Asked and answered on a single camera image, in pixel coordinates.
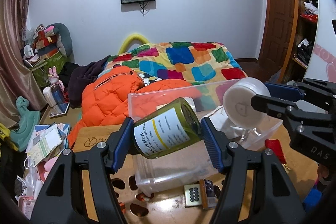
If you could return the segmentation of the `mahjong tile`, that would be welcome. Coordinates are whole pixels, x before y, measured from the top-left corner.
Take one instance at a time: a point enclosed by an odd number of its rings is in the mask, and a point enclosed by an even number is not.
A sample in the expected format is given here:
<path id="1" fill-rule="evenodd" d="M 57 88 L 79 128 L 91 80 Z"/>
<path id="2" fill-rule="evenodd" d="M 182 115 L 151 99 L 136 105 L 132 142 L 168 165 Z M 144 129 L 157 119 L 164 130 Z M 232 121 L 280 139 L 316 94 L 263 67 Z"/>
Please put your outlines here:
<path id="1" fill-rule="evenodd" d="M 184 186 L 185 207 L 201 206 L 202 196 L 200 184 L 190 184 Z"/>

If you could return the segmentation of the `clear round cotton pad box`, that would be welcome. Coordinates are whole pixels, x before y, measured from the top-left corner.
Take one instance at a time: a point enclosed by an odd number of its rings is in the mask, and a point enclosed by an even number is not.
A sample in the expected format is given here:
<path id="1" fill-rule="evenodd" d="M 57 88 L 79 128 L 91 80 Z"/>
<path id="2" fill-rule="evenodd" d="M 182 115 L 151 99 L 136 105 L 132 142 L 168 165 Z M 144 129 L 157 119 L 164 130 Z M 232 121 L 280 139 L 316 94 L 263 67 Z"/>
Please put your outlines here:
<path id="1" fill-rule="evenodd" d="M 265 114 L 254 110 L 251 105 L 255 95 L 270 97 L 270 92 L 264 83 L 252 77 L 240 79 L 224 93 L 224 110 L 236 126 L 251 129 L 263 121 Z"/>

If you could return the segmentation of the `pink curtain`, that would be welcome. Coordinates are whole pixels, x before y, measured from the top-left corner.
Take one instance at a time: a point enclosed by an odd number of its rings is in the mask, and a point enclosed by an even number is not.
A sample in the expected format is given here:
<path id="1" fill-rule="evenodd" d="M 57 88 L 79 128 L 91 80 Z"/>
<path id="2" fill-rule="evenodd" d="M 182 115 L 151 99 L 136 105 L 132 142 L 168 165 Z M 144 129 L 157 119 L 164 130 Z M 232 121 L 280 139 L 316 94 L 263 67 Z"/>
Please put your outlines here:
<path id="1" fill-rule="evenodd" d="M 26 98 L 33 110 L 47 104 L 33 73 L 24 65 L 21 50 L 29 0 L 1 0 L 1 124 L 15 127 L 20 115 L 16 100 Z"/>

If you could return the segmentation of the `colourful patchwork blanket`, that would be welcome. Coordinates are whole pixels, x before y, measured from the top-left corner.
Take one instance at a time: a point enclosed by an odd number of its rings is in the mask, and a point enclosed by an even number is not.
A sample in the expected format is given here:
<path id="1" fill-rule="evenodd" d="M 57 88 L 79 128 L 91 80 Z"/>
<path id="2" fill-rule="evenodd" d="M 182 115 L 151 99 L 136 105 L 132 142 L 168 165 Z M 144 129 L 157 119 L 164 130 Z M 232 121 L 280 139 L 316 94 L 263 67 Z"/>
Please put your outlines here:
<path id="1" fill-rule="evenodd" d="M 193 85 L 247 77 L 222 43 L 172 42 L 143 44 L 111 56 L 103 73 L 124 65 L 150 80 L 180 79 Z"/>

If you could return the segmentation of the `white drawstring cloth bag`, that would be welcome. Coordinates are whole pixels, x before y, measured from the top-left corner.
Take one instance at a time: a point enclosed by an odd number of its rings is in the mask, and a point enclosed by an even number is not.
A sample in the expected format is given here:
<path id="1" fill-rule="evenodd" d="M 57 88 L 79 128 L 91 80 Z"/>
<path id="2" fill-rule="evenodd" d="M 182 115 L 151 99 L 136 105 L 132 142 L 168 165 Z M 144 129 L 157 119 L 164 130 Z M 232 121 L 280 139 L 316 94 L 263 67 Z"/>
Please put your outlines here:
<path id="1" fill-rule="evenodd" d="M 223 105 L 216 107 L 215 110 L 206 114 L 204 117 L 210 118 L 216 130 L 223 132 L 228 139 L 235 140 L 239 144 L 246 142 L 249 137 L 261 136 L 257 128 L 246 129 L 234 124 L 234 122 L 228 118 Z"/>

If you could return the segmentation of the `clear plastic storage bin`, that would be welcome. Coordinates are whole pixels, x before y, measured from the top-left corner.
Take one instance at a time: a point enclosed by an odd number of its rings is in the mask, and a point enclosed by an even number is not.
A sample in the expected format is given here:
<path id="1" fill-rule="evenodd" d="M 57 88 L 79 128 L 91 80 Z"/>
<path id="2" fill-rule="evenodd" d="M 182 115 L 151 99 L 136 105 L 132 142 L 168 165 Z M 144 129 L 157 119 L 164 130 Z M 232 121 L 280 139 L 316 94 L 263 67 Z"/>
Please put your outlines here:
<path id="1" fill-rule="evenodd" d="M 129 94 L 134 120 L 135 182 L 145 194 L 158 193 L 216 174 L 203 142 L 201 119 L 208 117 L 228 139 L 258 150 L 281 121 L 252 111 L 245 100 L 230 109 L 223 102 L 232 91 L 250 98 L 261 86 L 253 79 L 234 79 L 184 88 Z"/>

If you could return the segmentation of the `dark purple garment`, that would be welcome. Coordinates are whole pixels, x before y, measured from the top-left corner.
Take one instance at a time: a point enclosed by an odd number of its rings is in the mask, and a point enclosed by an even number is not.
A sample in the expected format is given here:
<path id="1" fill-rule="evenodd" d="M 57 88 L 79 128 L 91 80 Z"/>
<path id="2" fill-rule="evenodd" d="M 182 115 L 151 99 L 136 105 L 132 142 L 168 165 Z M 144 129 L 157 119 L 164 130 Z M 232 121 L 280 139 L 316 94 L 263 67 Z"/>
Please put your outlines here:
<path id="1" fill-rule="evenodd" d="M 110 55 L 99 61 L 93 61 L 87 66 L 79 66 L 73 70 L 70 76 L 67 93 L 70 107 L 75 109 L 81 107 L 82 93 L 91 83 L 95 82 L 98 75 L 104 70 Z"/>

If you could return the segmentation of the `pink rabbit figure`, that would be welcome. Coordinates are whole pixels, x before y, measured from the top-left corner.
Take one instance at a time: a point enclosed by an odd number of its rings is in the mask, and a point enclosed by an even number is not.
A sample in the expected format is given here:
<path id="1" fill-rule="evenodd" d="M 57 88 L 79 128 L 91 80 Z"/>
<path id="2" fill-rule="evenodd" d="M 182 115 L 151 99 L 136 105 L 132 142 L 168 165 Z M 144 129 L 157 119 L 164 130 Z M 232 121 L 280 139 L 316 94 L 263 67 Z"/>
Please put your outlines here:
<path id="1" fill-rule="evenodd" d="M 49 68 L 49 82 L 51 86 L 58 85 L 62 91 L 64 91 L 64 84 L 59 79 L 59 75 L 57 74 L 56 66 Z"/>

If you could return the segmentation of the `green spray bottle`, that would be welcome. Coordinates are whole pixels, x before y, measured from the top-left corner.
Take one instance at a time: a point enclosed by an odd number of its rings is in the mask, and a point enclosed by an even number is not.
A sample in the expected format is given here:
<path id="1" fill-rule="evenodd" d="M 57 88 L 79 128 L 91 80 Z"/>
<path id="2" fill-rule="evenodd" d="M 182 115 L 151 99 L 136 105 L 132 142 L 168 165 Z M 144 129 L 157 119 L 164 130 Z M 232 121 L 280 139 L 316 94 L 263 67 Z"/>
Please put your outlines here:
<path id="1" fill-rule="evenodd" d="M 147 159 L 156 159 L 202 140 L 196 113 L 182 104 L 182 97 L 135 122 L 133 142 Z"/>

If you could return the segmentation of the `blue Max staples box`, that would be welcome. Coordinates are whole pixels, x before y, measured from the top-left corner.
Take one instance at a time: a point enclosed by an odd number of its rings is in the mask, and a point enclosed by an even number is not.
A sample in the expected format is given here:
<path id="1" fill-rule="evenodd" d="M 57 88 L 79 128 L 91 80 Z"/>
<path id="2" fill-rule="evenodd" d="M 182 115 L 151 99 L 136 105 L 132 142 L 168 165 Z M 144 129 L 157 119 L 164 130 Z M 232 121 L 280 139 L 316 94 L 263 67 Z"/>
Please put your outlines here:
<path id="1" fill-rule="evenodd" d="M 217 197 L 214 191 L 214 184 L 211 180 L 199 180 L 201 190 L 202 208 L 203 210 L 211 210 L 217 206 Z"/>

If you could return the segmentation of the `cream plastic jar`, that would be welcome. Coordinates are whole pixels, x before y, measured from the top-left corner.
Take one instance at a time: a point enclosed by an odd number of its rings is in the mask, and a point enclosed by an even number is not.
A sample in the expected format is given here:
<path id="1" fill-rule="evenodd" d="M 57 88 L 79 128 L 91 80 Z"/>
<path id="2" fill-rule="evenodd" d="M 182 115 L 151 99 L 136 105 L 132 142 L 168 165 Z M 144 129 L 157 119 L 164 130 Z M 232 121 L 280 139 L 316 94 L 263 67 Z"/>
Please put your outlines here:
<path id="1" fill-rule="evenodd" d="M 194 113 L 197 112 L 195 102 L 191 97 L 182 97 L 182 104 L 183 106 L 188 109 L 189 111 L 193 111 Z"/>

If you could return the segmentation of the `red velvet gift pouch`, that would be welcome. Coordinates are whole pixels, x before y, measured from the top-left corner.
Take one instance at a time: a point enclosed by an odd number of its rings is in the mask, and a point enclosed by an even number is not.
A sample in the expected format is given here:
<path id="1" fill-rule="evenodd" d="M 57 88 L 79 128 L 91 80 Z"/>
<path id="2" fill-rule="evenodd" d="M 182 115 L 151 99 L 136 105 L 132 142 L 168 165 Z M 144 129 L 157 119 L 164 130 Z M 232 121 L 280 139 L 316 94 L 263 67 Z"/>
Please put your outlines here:
<path id="1" fill-rule="evenodd" d="M 283 153 L 281 143 L 278 139 L 266 139 L 265 147 L 273 151 L 281 164 L 286 164 L 285 155 Z"/>

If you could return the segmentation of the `stack of papers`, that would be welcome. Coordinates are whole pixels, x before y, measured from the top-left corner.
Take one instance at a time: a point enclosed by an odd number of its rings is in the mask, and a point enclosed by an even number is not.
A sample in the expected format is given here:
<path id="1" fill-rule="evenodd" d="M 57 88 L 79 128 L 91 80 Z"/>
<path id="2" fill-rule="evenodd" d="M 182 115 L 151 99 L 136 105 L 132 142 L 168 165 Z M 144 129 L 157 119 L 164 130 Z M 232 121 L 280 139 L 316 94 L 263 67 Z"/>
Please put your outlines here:
<path id="1" fill-rule="evenodd" d="M 36 167 L 68 148 L 70 129 L 67 123 L 35 125 L 26 148 L 25 168 Z"/>

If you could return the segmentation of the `wooden shelf unit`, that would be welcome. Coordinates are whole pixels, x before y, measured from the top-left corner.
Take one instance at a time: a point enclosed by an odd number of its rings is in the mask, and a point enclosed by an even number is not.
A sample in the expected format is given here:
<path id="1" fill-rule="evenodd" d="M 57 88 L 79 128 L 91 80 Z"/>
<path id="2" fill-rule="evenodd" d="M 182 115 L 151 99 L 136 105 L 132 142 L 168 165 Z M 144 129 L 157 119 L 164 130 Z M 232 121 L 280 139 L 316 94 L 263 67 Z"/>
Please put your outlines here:
<path id="1" fill-rule="evenodd" d="M 301 81 L 305 77 L 317 34 L 318 0 L 294 0 L 293 27 L 278 81 Z"/>

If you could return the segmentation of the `brown wooden door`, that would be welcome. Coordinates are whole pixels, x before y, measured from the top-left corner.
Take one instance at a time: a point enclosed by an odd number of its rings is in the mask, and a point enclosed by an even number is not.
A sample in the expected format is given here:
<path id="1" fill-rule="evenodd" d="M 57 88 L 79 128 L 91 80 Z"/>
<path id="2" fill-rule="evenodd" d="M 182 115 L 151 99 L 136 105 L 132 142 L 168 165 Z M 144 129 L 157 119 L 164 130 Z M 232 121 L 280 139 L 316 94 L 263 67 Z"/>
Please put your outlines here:
<path id="1" fill-rule="evenodd" d="M 258 63 L 269 79 L 284 65 L 294 19 L 294 0 L 267 0 Z"/>

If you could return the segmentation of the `teal dinosaur plush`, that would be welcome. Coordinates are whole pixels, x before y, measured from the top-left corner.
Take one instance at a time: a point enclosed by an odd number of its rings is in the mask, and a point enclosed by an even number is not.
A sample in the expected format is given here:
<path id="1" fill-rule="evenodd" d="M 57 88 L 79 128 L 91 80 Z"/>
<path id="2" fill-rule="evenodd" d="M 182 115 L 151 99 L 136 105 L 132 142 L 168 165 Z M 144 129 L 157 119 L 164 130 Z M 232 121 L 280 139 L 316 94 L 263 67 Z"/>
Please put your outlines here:
<path id="1" fill-rule="evenodd" d="M 15 101 L 20 121 L 17 130 L 11 130 L 11 141 L 16 145 L 19 152 L 24 151 L 29 143 L 31 134 L 33 133 L 35 125 L 40 121 L 41 113 L 39 111 L 28 110 L 29 101 L 22 96 Z"/>

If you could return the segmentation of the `tablet on side table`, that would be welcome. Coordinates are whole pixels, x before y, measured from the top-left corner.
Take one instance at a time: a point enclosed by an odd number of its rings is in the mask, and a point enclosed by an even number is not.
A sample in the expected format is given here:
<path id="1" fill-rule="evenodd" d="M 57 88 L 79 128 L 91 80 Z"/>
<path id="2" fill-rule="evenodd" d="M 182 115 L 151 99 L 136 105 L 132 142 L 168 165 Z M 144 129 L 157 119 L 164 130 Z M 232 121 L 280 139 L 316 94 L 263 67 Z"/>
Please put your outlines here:
<path id="1" fill-rule="evenodd" d="M 49 117 L 56 118 L 56 117 L 64 116 L 68 113 L 69 107 L 70 107 L 69 102 L 56 105 L 51 108 Z"/>

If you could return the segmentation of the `yellow curved headboard pillow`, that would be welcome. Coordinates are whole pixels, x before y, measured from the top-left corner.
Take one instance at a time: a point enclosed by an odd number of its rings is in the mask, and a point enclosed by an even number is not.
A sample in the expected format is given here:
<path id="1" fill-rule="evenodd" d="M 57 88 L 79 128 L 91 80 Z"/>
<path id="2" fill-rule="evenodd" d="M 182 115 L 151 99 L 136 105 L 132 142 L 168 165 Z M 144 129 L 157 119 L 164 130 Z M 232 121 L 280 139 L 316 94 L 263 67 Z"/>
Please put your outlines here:
<path id="1" fill-rule="evenodd" d="M 120 55 L 125 53 L 133 42 L 139 42 L 141 45 L 150 43 L 149 40 L 147 40 L 147 38 L 145 38 L 140 34 L 131 34 L 123 41 L 118 51 L 118 54 Z"/>

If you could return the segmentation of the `orange puffer jacket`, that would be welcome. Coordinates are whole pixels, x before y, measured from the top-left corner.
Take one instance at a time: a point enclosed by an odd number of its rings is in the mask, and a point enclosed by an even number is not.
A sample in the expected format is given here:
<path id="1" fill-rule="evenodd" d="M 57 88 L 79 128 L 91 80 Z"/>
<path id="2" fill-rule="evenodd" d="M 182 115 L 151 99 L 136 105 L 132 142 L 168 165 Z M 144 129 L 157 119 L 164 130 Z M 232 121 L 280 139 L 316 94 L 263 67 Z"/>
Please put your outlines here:
<path id="1" fill-rule="evenodd" d="M 113 68 L 84 89 L 81 104 L 82 116 L 68 135 L 69 146 L 74 145 L 83 127 L 122 124 L 129 116 L 127 97 L 130 93 L 141 94 L 170 89 L 173 92 L 164 97 L 162 101 L 155 96 L 150 96 L 146 97 L 141 105 L 137 103 L 132 107 L 133 110 L 143 110 L 145 115 L 154 112 L 157 105 L 169 103 L 175 98 L 199 98 L 202 94 L 185 80 L 159 80 L 146 86 L 138 73 L 129 67 Z"/>

